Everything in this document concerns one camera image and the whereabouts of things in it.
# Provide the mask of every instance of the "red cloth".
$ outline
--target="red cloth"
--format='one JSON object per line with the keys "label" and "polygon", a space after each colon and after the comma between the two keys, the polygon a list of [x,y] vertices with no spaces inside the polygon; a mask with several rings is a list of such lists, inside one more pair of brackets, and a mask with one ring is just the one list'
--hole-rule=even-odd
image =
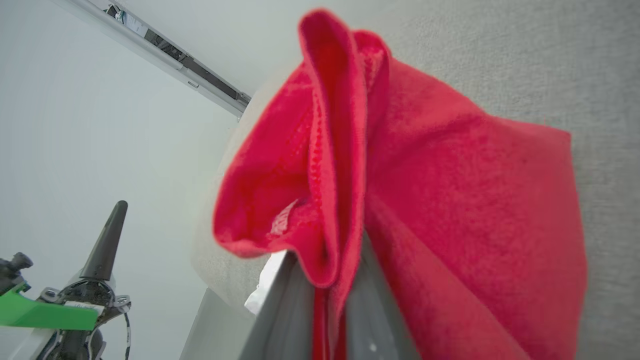
{"label": "red cloth", "polygon": [[332,348],[366,228],[423,359],[573,358],[586,260],[570,135],[485,113],[330,13],[302,19],[300,44],[225,174],[220,245],[294,251],[327,288],[315,326]]}

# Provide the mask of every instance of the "wire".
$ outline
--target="wire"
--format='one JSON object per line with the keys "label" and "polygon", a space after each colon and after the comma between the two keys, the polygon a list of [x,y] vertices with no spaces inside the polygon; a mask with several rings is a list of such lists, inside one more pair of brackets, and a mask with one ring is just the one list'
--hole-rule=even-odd
{"label": "wire", "polygon": [[124,321],[127,322],[127,350],[124,352],[124,360],[129,360],[129,351],[131,350],[131,324],[129,323],[129,315],[124,313]]}

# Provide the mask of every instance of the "green plastic part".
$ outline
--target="green plastic part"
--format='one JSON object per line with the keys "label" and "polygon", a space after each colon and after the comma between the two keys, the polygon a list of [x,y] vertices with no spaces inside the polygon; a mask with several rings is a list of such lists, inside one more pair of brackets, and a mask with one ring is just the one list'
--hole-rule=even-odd
{"label": "green plastic part", "polygon": [[33,301],[20,295],[24,284],[0,296],[0,326],[93,330],[98,312],[80,307]]}

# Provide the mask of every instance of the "red garment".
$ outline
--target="red garment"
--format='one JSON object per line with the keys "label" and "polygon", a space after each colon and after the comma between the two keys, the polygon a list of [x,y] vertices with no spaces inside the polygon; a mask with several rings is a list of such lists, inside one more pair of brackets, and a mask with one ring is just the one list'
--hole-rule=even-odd
{"label": "red garment", "polygon": [[423,359],[572,359],[586,260],[570,135],[485,113],[330,13],[302,19],[300,44],[225,174],[220,245],[297,253],[328,288],[315,326],[334,345],[366,228]]}

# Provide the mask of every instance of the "red fabric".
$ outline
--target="red fabric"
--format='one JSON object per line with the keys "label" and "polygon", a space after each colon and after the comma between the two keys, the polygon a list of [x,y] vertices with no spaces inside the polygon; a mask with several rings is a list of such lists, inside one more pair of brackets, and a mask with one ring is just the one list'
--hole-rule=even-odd
{"label": "red fabric", "polygon": [[423,359],[573,358],[586,260],[570,135],[485,113],[330,13],[302,19],[300,44],[225,174],[220,245],[298,255],[327,289],[316,350],[344,351],[366,228]]}

